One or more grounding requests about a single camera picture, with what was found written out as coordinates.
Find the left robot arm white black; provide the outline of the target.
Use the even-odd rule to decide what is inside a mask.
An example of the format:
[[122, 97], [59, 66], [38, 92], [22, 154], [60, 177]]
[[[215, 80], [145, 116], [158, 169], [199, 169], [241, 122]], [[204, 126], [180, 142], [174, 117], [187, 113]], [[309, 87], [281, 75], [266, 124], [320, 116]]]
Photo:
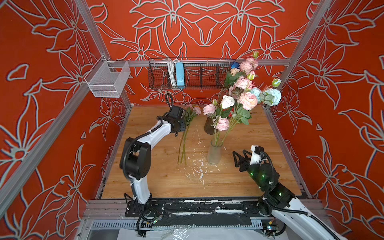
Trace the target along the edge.
[[152, 194], [147, 175], [151, 168], [153, 148], [166, 136], [186, 130], [185, 110], [174, 105], [171, 94], [166, 94], [169, 111], [157, 117], [156, 124], [144, 134], [125, 141], [120, 169], [130, 181], [132, 202], [142, 220], [154, 222], [160, 213], [152, 208]]

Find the brown ribbed glass vase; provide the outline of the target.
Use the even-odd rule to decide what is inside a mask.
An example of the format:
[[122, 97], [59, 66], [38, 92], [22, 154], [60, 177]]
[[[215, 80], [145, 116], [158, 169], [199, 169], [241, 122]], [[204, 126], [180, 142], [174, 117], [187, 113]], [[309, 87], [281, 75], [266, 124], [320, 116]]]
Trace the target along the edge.
[[210, 117], [207, 117], [207, 120], [204, 125], [204, 131], [208, 135], [213, 135], [215, 133], [215, 127], [213, 126], [213, 120]]

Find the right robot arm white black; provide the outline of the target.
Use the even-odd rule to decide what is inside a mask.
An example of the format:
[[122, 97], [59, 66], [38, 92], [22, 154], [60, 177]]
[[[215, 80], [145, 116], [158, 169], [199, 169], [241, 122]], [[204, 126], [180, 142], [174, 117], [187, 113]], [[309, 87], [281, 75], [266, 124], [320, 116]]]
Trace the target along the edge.
[[271, 157], [258, 145], [242, 154], [233, 151], [235, 167], [240, 172], [247, 172], [257, 184], [263, 195], [258, 199], [256, 209], [262, 216], [273, 216], [283, 223], [280, 230], [265, 227], [262, 234], [275, 238], [287, 228], [294, 231], [303, 240], [344, 240], [345, 237], [334, 231], [279, 182], [280, 174], [276, 171]]

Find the pink carnation spray stem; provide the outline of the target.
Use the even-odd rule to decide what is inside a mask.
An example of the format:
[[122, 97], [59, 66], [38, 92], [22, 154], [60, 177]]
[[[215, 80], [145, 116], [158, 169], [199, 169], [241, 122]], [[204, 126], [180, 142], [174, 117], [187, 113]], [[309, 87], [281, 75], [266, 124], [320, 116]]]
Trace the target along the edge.
[[240, 72], [243, 74], [250, 74], [252, 71], [254, 71], [258, 66], [257, 58], [259, 57], [258, 51], [253, 51], [252, 56], [249, 58], [246, 58], [244, 61], [242, 61], [240, 64]]

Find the pink peach rose stem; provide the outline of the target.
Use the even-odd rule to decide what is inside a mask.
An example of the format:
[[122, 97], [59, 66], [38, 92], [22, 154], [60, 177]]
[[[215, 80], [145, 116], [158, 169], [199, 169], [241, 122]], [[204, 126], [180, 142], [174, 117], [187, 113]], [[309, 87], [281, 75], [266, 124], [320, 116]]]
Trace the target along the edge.
[[254, 83], [248, 76], [245, 76], [245, 74], [237, 73], [235, 76], [232, 76], [229, 73], [225, 80], [225, 87], [228, 88], [226, 95], [235, 99], [235, 105], [229, 115], [230, 128], [225, 131], [223, 141], [237, 124], [249, 124], [251, 110], [258, 104], [257, 98], [251, 93], [251, 90], [254, 88]]

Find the single white rose stem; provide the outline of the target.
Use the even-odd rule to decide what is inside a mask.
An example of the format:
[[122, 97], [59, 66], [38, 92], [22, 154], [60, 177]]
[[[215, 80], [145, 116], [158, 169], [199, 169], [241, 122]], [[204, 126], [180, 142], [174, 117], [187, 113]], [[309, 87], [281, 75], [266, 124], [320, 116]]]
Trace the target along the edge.
[[224, 95], [220, 104], [217, 107], [215, 112], [215, 117], [213, 118], [213, 126], [215, 127], [215, 137], [216, 140], [220, 138], [220, 133], [226, 131], [230, 127], [229, 115], [233, 106], [235, 105], [235, 99], [231, 96]]

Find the red pink mixed stem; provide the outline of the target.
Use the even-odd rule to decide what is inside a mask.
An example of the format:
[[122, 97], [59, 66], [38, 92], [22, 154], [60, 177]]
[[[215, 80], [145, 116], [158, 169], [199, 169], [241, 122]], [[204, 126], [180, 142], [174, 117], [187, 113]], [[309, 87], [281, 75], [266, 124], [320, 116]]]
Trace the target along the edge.
[[203, 107], [203, 114], [210, 120], [210, 127], [213, 131], [213, 146], [219, 147], [222, 145], [220, 134], [230, 128], [229, 115], [234, 105], [234, 99], [229, 96], [224, 96], [221, 101], [213, 99], [212, 102]]

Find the pale blue white flower stem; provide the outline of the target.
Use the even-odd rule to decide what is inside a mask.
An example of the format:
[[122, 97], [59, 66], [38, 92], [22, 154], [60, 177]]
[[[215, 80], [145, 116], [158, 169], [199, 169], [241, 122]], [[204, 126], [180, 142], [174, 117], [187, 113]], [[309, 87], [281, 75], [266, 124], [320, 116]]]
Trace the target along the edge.
[[269, 87], [266, 87], [263, 90], [253, 88], [251, 93], [257, 98], [259, 104], [265, 104], [270, 107], [277, 106], [282, 97], [282, 92], [277, 89], [281, 82], [281, 79], [274, 78]]

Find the blue rose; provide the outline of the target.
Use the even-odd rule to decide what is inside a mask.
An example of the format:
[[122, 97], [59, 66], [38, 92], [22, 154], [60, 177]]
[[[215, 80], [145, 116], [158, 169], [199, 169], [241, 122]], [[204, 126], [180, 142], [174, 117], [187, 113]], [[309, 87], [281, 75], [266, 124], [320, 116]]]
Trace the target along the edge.
[[233, 62], [233, 63], [231, 64], [231, 68], [232, 68], [232, 69], [239, 69], [239, 68], [240, 68], [240, 64], [239, 64], [238, 62]]

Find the cream peach rose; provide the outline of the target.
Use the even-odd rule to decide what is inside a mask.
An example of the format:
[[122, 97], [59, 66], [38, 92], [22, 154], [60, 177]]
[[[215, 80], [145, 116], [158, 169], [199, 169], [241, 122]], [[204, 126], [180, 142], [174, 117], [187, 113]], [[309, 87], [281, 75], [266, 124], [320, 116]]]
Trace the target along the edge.
[[238, 69], [238, 68], [232, 68], [231, 71], [230, 71], [232, 76], [235, 76], [239, 72], [240, 72], [240, 69]]

